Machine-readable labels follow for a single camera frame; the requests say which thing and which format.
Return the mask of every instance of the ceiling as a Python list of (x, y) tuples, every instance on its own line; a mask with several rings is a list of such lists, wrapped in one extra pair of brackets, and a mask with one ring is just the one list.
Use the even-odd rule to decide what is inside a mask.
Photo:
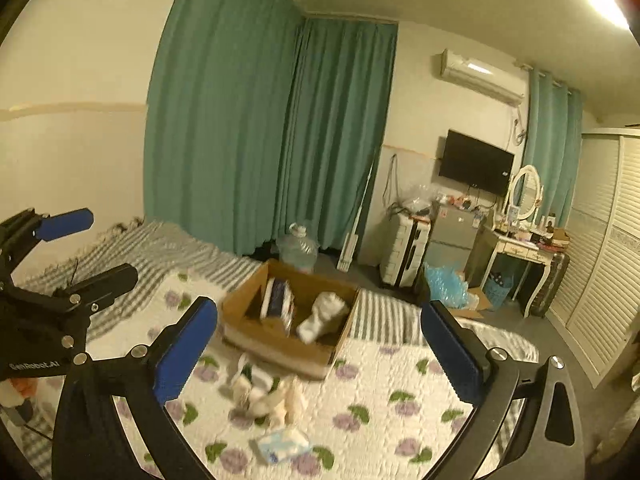
[(640, 113), (640, 46), (587, 0), (299, 0), (306, 12), (425, 23), (551, 70), (598, 117)]

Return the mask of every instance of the striped blanket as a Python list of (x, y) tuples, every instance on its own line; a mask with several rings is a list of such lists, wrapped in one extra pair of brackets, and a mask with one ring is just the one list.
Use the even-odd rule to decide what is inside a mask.
[[(178, 226), (163, 222), (150, 222), (131, 228), (121, 234), (105, 236), (62, 264), (51, 267), (20, 286), (28, 290), (51, 293), (64, 286), (77, 270), (78, 282), (122, 263), (136, 267), (139, 281), (136, 287), (118, 298), (114, 305), (92, 317), (88, 329), (88, 341), (110, 332), (118, 323), (129, 319), (144, 309), (162, 280), (175, 269), (192, 269), (201, 277), (226, 289), (233, 290), (255, 269), (259, 262), (220, 251), (213, 244), (196, 240)], [(370, 290), (364, 290), (356, 305), (350, 337), (383, 344), (427, 346), (420, 332), (417, 307)], [(471, 320), (459, 320), (478, 335), (490, 348), (500, 346), (514, 359), (536, 362), (537, 349), (526, 339), (503, 330)], [(494, 446), (501, 454), (513, 431), (514, 422), (522, 405), (512, 404), (510, 414), (503, 425)], [(43, 434), (52, 434), (43, 417), (36, 414), (31, 425)], [(36, 433), (22, 430), (22, 447), (25, 457), (45, 479), (51, 477), (51, 444)]]

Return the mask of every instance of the air conditioner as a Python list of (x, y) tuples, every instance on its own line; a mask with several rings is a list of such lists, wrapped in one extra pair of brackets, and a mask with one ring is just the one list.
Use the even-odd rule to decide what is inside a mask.
[(449, 49), (442, 53), (445, 81), (457, 83), (511, 106), (518, 106), (527, 92), (526, 81), (477, 59), (462, 57)]

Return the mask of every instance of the table leg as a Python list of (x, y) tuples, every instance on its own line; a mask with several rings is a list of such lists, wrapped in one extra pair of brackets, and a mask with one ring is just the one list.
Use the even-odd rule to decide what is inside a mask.
[(531, 297), (529, 298), (529, 303), (527, 303), (527, 307), (524, 311), (524, 317), (529, 317), (529, 309), (531, 308), (531, 303), (533, 303), (533, 299), (538, 295), (538, 293), (540, 292), (540, 289), (545, 284), (546, 279), (549, 277), (550, 272), (551, 272), (551, 262), (545, 265), (545, 270), (542, 273), (542, 277), (540, 278), (540, 281), (538, 282), (538, 286), (536, 287), (536, 290), (533, 291), (533, 293), (531, 294)]
[(489, 263), (486, 266), (484, 276), (482, 277), (482, 282), (480, 283), (480, 290), (484, 288), (484, 282), (486, 282), (486, 279), (489, 277), (489, 272), (491, 272), (491, 267), (494, 266), (495, 256), (496, 254), (498, 254), (496, 249), (497, 249), (497, 246), (494, 247), (494, 252), (491, 253), (491, 257), (489, 258)]
[(518, 295), (520, 288), (522, 287), (522, 284), (524, 283), (524, 279), (527, 277), (527, 274), (529, 273), (529, 269), (531, 268), (531, 262), (527, 262), (527, 267), (524, 269), (524, 272), (522, 273), (522, 277), (520, 279), (520, 282), (518, 283), (518, 286), (516, 287), (516, 291), (513, 293), (512, 298), (515, 300), (516, 296)]

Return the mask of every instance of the blue plastic bag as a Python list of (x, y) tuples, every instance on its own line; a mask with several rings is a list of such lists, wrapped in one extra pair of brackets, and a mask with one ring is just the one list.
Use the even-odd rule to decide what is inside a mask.
[(465, 308), (469, 284), (451, 267), (425, 266), (431, 301), (440, 300), (447, 308)]

